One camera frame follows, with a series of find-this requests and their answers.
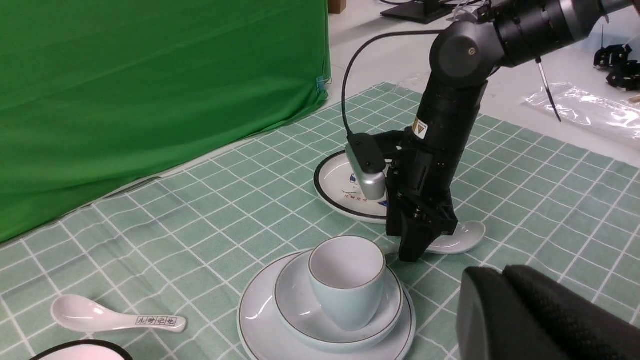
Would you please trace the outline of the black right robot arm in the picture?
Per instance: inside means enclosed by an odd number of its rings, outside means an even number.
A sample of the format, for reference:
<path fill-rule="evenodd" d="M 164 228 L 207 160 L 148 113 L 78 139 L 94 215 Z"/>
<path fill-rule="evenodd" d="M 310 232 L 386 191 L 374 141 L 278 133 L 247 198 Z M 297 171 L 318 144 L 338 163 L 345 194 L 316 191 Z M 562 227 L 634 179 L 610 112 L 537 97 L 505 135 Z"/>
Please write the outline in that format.
<path fill-rule="evenodd" d="M 637 0 L 506 0 L 477 22 L 454 22 L 430 48 L 430 76 L 412 127 L 374 135 L 366 174 L 386 175 L 386 234 L 398 260 L 414 263 L 458 225 L 451 184 L 489 77 L 578 43 L 608 14 Z"/>

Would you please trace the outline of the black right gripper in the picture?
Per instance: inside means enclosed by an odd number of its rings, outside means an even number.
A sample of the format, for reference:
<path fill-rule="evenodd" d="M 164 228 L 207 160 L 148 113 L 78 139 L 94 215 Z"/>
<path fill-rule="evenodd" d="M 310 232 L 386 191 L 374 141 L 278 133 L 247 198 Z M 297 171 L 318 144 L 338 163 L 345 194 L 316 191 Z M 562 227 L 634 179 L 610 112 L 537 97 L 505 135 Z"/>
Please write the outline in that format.
<path fill-rule="evenodd" d="M 458 218 L 451 183 L 459 151 L 425 146 L 409 131 L 386 131 L 374 138 L 391 162 L 386 180 L 393 187 L 390 200 L 407 215 L 401 216 L 398 260 L 413 264 L 424 253 L 452 255 Z"/>

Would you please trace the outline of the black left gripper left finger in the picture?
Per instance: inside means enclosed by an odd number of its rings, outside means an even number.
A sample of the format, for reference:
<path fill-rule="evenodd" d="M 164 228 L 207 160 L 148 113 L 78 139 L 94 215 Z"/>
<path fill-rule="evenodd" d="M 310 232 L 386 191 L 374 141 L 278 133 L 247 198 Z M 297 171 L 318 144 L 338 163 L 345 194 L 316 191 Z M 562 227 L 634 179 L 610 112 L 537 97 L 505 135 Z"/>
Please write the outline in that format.
<path fill-rule="evenodd" d="M 505 276 L 492 268 L 462 272 L 456 315 L 462 360 L 564 360 Z"/>

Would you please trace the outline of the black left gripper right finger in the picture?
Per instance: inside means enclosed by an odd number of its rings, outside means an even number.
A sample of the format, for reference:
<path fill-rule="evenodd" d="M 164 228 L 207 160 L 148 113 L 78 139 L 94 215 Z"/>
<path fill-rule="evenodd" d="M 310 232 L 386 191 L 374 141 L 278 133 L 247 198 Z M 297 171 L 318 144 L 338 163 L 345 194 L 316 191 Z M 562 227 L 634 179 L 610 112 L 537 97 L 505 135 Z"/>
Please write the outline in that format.
<path fill-rule="evenodd" d="M 544 331 L 572 360 L 637 360 L 639 328 L 525 265 L 503 276 Z"/>

